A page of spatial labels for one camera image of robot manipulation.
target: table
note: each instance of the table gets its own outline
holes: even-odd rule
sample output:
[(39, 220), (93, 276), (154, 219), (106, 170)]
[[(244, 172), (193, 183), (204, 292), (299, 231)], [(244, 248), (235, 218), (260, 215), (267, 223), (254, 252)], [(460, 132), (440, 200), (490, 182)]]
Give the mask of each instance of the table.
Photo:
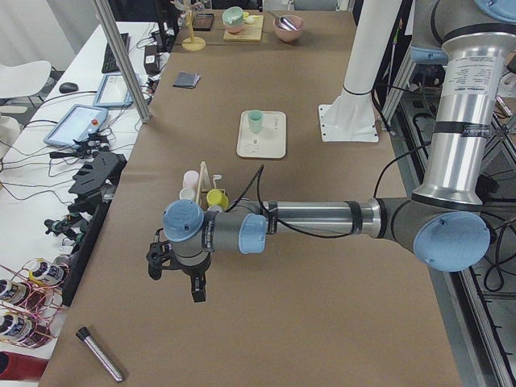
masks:
[[(75, 337), (82, 326), (127, 387), (460, 385), (427, 268), (394, 243), (281, 234), (260, 255), (217, 252), (202, 304), (182, 273), (147, 274), (163, 209), (202, 160), (231, 198), (263, 163), (264, 200), (364, 202), (393, 159), (385, 133), (378, 144), (320, 140), (317, 105), (340, 93), (355, 27), (344, 12), (296, 15), (306, 21), (297, 43), (280, 42), (268, 15), (261, 43), (223, 42), (216, 12), (213, 30), (198, 32), (203, 51), (174, 48), (42, 387), (113, 385)], [(197, 88), (173, 88), (179, 71), (200, 73)], [(284, 159), (236, 155), (248, 109), (286, 113)], [(402, 195), (391, 169), (380, 196)]]
[[(157, 29), (155, 23), (118, 23), (121, 32), (130, 35), (130, 58), (135, 71), (146, 77), (144, 70), (144, 50), (137, 48), (137, 43), (142, 38), (149, 36), (151, 31)], [(79, 85), (80, 91), (96, 90), (102, 79), (101, 67), (104, 57), (106, 37), (100, 26), (94, 31), (82, 50), (77, 54), (72, 64), (61, 77), (56, 87), (48, 95), (47, 99), (60, 95), (58, 89), (63, 82), (72, 81)], [(32, 120), (50, 119), (58, 121), (76, 103), (92, 105), (94, 94), (68, 95), (58, 98), (52, 102), (45, 103), (37, 110)], [(121, 113), (121, 110), (110, 110), (108, 121), (113, 122)], [(122, 153), (129, 158), (132, 146), (136, 141), (139, 132), (138, 113), (135, 108), (124, 111), (116, 122), (111, 125), (110, 146), (114, 152)], [(35, 258), (54, 260), (61, 253), (70, 253), (71, 248), (62, 246), (63, 237), (54, 238), (45, 235), (46, 227), (44, 220), (47, 218), (61, 219), (68, 213), (63, 202), (71, 202), (75, 195), (68, 193), (72, 186), (71, 177), (81, 167), (84, 160), (68, 159), (70, 164), (62, 160), (55, 160), (52, 163), (48, 175), (48, 153), (55, 148), (45, 147), (43, 138), (53, 128), (49, 123), (33, 123), (25, 128), (14, 146), (25, 154), (36, 152), (35, 157), (27, 159), (27, 156), (11, 149), (4, 158), (4, 170), (0, 181), (24, 184), (24, 185), (55, 185), (53, 187), (20, 187), (7, 185), (18, 198), (26, 198), (32, 194), (44, 190), (54, 190), (60, 198), (60, 202), (53, 193), (38, 194), (28, 200), (18, 201), (13, 199), (5, 189), (0, 189), (0, 244), (2, 245), (2, 264), (13, 270), (18, 270), (26, 262)], [(0, 275), (10, 277), (10, 273), (0, 268)], [(64, 315), (52, 324), (52, 334), (59, 335)], [(0, 343), (0, 349), (4, 351), (21, 352), (32, 356), (48, 358), (52, 354), (55, 340), (36, 350), (13, 347), (7, 343)], [(19, 383), (0, 381), (0, 386), (34, 385), (34, 383)]]

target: computer mouse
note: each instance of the computer mouse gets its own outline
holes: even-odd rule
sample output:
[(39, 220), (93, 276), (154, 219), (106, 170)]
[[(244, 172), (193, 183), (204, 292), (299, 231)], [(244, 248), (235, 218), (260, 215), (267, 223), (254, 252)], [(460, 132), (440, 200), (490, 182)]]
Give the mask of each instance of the computer mouse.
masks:
[(59, 92), (62, 94), (73, 93), (74, 91), (78, 90), (79, 86), (77, 86), (77, 83), (73, 82), (65, 82), (62, 83), (61, 86), (59, 86)]

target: small cup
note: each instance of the small cup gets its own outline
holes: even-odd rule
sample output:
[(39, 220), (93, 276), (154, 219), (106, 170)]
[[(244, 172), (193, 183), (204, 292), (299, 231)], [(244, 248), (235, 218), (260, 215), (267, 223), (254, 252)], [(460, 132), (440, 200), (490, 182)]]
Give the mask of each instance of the small cup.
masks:
[(221, 206), (223, 210), (226, 210), (229, 206), (229, 199), (220, 189), (211, 189), (206, 194), (206, 200), (208, 201), (208, 206)]
[(183, 176), (183, 188), (197, 189), (199, 182), (199, 172), (197, 171), (186, 171)]
[(249, 129), (253, 133), (260, 133), (264, 121), (264, 113), (260, 110), (251, 110), (248, 113)]
[(183, 188), (179, 192), (180, 199), (188, 199), (188, 200), (191, 200), (192, 202), (195, 202), (196, 196), (197, 196), (197, 192), (195, 192), (195, 189), (190, 188), (190, 187)]

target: label sticker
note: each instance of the label sticker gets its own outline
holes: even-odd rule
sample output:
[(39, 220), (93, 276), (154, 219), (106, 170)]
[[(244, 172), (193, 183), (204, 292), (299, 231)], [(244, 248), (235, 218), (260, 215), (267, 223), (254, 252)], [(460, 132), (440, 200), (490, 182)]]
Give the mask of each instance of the label sticker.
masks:
[(215, 233), (215, 217), (218, 212), (207, 211), (204, 214), (204, 223), (202, 224), (202, 250), (205, 252), (214, 252), (213, 236)]
[(462, 132), (461, 137), (484, 137), (485, 139), (488, 139), (490, 136), (491, 127), (470, 123), (468, 125), (464, 125), (464, 131)]
[(450, 60), (446, 69), (441, 96), (454, 94), (477, 94), (495, 97), (497, 74), (503, 62), (492, 56), (469, 56)]

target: yellow cup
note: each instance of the yellow cup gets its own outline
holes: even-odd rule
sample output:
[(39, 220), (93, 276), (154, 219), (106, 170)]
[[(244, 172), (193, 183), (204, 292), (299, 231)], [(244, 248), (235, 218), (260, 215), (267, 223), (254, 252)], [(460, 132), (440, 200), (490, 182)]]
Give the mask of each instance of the yellow cup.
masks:
[(210, 190), (206, 195), (206, 200), (208, 201), (208, 206), (221, 206), (223, 210), (226, 210), (229, 206), (229, 199), (221, 189)]

